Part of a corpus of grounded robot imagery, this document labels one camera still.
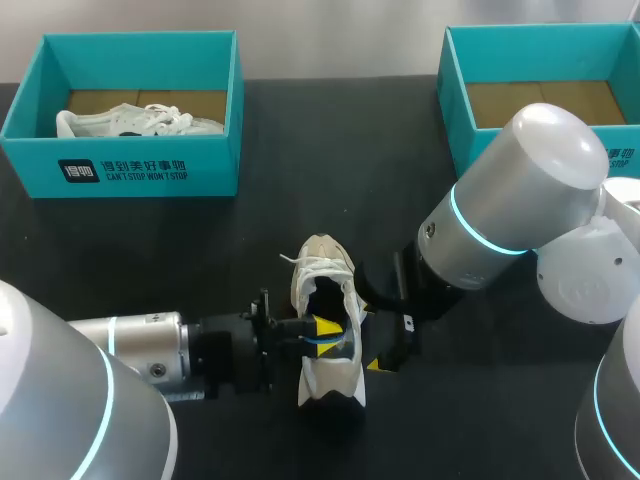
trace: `teal cardboard box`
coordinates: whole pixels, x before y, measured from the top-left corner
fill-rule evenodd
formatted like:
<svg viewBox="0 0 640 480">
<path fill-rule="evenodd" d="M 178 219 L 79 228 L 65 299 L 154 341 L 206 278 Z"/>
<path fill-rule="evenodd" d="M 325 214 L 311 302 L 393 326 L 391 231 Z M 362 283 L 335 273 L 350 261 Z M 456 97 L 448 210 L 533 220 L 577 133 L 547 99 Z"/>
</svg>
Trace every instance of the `teal cardboard box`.
<svg viewBox="0 0 640 480">
<path fill-rule="evenodd" d="M 447 28 L 437 88 L 456 172 L 469 168 L 519 108 L 546 101 L 592 126 L 611 176 L 640 177 L 638 85 L 640 37 L 630 23 Z M 491 115 L 513 109 L 501 123 L 483 125 L 474 115 L 483 104 L 477 92 L 489 95 Z"/>
<path fill-rule="evenodd" d="M 224 91 L 224 133 L 56 138 L 83 90 Z M 233 196 L 243 106 L 235 32 L 45 35 L 0 142 L 33 198 Z"/>
</svg>

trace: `white sneaker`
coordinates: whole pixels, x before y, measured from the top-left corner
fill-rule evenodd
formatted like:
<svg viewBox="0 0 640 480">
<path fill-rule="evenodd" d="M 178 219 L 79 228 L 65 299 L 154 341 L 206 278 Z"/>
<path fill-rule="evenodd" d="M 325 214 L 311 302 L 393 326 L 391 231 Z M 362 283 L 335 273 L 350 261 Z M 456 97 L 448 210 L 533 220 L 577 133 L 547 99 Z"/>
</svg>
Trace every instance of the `white sneaker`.
<svg viewBox="0 0 640 480">
<path fill-rule="evenodd" d="M 126 137 L 154 135 L 218 135 L 218 122 L 193 118 L 177 107 L 153 104 L 145 108 L 123 103 L 97 115 L 76 115 L 63 110 L 56 116 L 59 138 Z"/>
<path fill-rule="evenodd" d="M 323 354 L 317 359 L 302 357 L 298 405 L 309 398 L 319 399 L 330 391 L 336 391 L 345 397 L 355 397 L 364 407 L 360 324 L 366 312 L 353 283 L 353 262 L 344 248 L 329 235 L 309 238 L 296 260 L 284 258 L 296 264 L 291 304 L 298 316 L 311 313 L 345 326 L 344 338 L 334 347 L 333 354 L 330 350 L 328 355 Z"/>
</svg>

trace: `black table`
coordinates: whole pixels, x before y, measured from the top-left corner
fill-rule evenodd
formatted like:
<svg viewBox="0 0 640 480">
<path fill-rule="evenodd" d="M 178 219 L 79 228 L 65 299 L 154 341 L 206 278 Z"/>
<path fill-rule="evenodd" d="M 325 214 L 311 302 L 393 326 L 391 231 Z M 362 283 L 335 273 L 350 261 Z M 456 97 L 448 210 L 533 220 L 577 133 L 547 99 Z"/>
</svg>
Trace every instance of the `black table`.
<svg viewBox="0 0 640 480">
<path fill-rule="evenodd" d="M 0 85 L 4 117 L 15 85 Z M 0 278 L 67 320 L 237 312 L 260 287 L 288 311 L 313 233 L 358 261 L 413 238 L 455 181 L 434 77 L 249 81 L 235 199 L 30 200 L 0 156 Z M 369 317 L 367 358 L 390 320 Z M 174 404 L 176 480 L 580 479 L 578 403 L 615 327 L 563 318 L 526 256 L 422 331 L 398 374 L 366 372 L 364 418 L 271 396 Z"/>
</svg>

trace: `shoelace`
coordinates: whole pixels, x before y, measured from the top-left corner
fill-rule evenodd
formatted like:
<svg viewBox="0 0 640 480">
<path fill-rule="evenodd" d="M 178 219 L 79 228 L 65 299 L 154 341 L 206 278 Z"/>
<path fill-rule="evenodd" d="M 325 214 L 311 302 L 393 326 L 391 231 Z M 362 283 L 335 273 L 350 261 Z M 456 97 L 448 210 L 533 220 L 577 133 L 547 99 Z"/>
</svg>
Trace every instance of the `shoelace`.
<svg viewBox="0 0 640 480">
<path fill-rule="evenodd" d="M 144 107 L 151 115 L 151 119 L 144 128 L 159 127 L 158 135 L 185 135 L 191 127 L 193 116 L 188 113 L 180 113 L 178 107 L 167 107 L 159 103 L 153 103 Z"/>
<path fill-rule="evenodd" d="M 339 275 L 345 279 L 353 278 L 353 272 L 349 269 L 349 266 L 344 260 L 313 256 L 293 259 L 282 254 L 280 254 L 280 257 L 295 265 L 301 262 L 307 262 L 305 265 L 299 267 L 299 282 L 301 284 L 304 284 L 305 280 L 309 278 L 326 277 L 329 275 Z"/>
</svg>

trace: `glowing blue ring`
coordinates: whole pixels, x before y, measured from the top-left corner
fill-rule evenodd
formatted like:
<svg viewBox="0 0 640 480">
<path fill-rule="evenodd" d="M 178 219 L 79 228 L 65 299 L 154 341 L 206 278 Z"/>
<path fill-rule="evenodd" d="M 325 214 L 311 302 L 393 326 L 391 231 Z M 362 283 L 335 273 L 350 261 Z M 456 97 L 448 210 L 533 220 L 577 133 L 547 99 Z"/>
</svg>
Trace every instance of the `glowing blue ring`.
<svg viewBox="0 0 640 480">
<path fill-rule="evenodd" d="M 598 365 L 598 370 L 596 371 L 596 379 L 593 382 L 593 404 L 595 405 L 596 409 L 596 417 L 598 417 L 600 429 L 604 434 L 604 438 L 606 438 L 607 442 L 609 442 L 609 446 L 611 447 L 611 450 L 613 450 L 613 453 L 615 453 L 622 464 L 627 467 L 627 470 L 633 473 L 634 477 L 640 479 L 640 473 L 638 473 L 637 470 L 634 469 L 629 462 L 627 462 L 626 458 L 624 458 L 620 453 L 620 450 L 618 450 L 618 448 L 614 445 L 613 440 L 611 440 L 611 437 L 609 436 L 609 432 L 607 432 L 607 429 L 604 426 L 602 415 L 600 415 L 600 407 L 598 406 L 598 375 L 600 374 L 600 367 L 602 366 L 602 362 L 604 362 L 604 357 L 602 357 L 602 360 L 600 360 L 600 365 Z"/>
<path fill-rule="evenodd" d="M 464 217 L 462 216 L 462 213 L 460 213 L 460 209 L 458 208 L 458 205 L 456 204 L 456 197 L 453 194 L 453 191 L 455 190 L 455 188 L 456 188 L 455 185 L 453 187 L 451 187 L 451 208 L 453 208 L 453 213 L 455 213 L 456 217 L 458 217 L 458 220 L 460 221 L 460 224 L 464 227 L 464 229 L 467 232 L 469 232 L 469 234 L 473 238 L 478 240 L 485 247 L 490 248 L 491 250 L 493 250 L 495 252 L 502 253 L 504 255 L 522 255 L 523 253 L 527 253 L 527 250 L 507 250 L 506 248 L 502 248 L 502 247 L 499 247 L 497 245 L 494 245 L 489 240 L 487 240 L 482 235 L 480 235 L 478 232 L 476 232 L 471 227 L 471 225 L 469 225 L 467 223 L 467 221 L 464 219 Z"/>
<path fill-rule="evenodd" d="M 100 422 L 100 426 L 98 427 L 98 433 L 96 433 L 96 438 L 93 439 L 93 443 L 87 452 L 87 455 L 82 460 L 82 463 L 76 470 L 76 473 L 73 474 L 71 480 L 80 480 L 87 470 L 93 463 L 93 460 L 96 458 L 98 454 L 98 450 L 100 450 L 100 446 L 104 441 L 104 436 L 107 433 L 107 428 L 109 427 L 109 422 L 111 421 L 111 413 L 113 412 L 113 398 L 114 398 L 114 382 L 113 382 L 113 370 L 111 369 L 111 364 L 109 363 L 109 358 L 102 351 L 100 347 L 97 347 L 100 355 L 102 356 L 102 361 L 104 362 L 104 366 L 107 370 L 107 402 L 104 407 L 104 413 L 102 415 L 102 421 Z"/>
<path fill-rule="evenodd" d="M 107 327 L 108 340 L 107 349 L 111 355 L 116 354 L 116 320 L 118 317 L 111 317 Z"/>
</svg>

